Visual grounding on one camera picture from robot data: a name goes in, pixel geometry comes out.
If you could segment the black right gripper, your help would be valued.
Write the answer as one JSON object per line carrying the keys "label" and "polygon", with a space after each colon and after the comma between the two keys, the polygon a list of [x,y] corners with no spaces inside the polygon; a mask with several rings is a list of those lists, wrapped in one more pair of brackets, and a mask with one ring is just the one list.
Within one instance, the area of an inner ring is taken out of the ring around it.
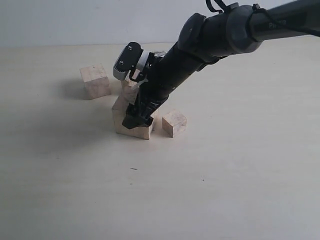
{"label": "black right gripper", "polygon": [[202,65],[201,59],[184,52],[175,44],[152,67],[147,82],[139,87],[134,116],[127,114],[122,125],[131,130],[148,128],[153,123],[150,115],[155,112],[169,95]]}

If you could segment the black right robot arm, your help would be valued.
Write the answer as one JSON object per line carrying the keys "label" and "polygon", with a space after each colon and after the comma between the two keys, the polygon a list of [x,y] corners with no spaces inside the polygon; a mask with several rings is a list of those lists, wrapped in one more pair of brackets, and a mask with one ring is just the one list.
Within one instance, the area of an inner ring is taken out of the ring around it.
{"label": "black right robot arm", "polygon": [[122,125],[149,127],[152,114],[193,73],[233,55],[252,53],[266,40],[320,34],[320,3],[295,0],[271,9],[258,4],[206,2],[213,16],[193,14],[183,25],[177,42],[163,56],[143,50],[137,42],[124,47],[113,76],[136,82],[138,94],[128,105]]}

